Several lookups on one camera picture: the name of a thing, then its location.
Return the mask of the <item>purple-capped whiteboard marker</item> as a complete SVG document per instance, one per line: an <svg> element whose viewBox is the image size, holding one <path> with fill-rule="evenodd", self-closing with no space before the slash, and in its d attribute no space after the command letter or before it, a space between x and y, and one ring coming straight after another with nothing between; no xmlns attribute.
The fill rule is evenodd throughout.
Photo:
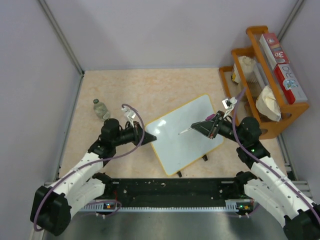
<svg viewBox="0 0 320 240"><path fill-rule="evenodd" d="M206 117L205 120L206 120L206 121L211 120L214 116L215 116L215 114L211 114L211 115L209 115L208 117ZM178 134L181 135L181 134L183 134L183 133L186 133L186 132L190 131L191 129L192 129L192 128L189 127L189 128L187 128L187 129L179 132Z"/></svg>

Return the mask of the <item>yellow-framed whiteboard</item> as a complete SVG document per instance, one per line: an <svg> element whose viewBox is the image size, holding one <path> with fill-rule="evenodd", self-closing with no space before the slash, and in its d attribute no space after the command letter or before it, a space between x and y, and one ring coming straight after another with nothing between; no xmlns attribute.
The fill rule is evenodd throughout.
<svg viewBox="0 0 320 240"><path fill-rule="evenodd" d="M220 135L209 139L195 130L179 134L214 113L210 96L203 94L146 124L145 131L157 137L151 145L167 176L175 175L223 144L224 137Z"/></svg>

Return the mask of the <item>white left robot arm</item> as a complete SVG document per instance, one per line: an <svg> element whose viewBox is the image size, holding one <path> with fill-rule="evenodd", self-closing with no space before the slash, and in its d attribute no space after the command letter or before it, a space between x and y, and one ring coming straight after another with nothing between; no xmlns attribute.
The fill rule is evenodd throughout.
<svg viewBox="0 0 320 240"><path fill-rule="evenodd" d="M113 185L98 177L109 161L118 159L116 148L128 143L138 148L156 140L137 121L121 127L115 118L105 120L98 139L83 158L61 179L36 190L30 214L34 230L62 234L79 210L95 198L113 194Z"/></svg>

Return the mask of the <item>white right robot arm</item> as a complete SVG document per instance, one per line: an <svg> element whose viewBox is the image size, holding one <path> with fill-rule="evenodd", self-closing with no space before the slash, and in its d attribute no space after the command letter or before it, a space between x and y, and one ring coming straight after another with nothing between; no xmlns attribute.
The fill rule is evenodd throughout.
<svg viewBox="0 0 320 240"><path fill-rule="evenodd" d="M238 143L237 155L249 171L239 172L233 179L233 192L237 197L248 196L268 211L289 240L320 238L319 204L302 193L280 170L260 142L262 131L254 117L245 117L236 125L218 111L212 118L190 127L209 139L221 135Z"/></svg>

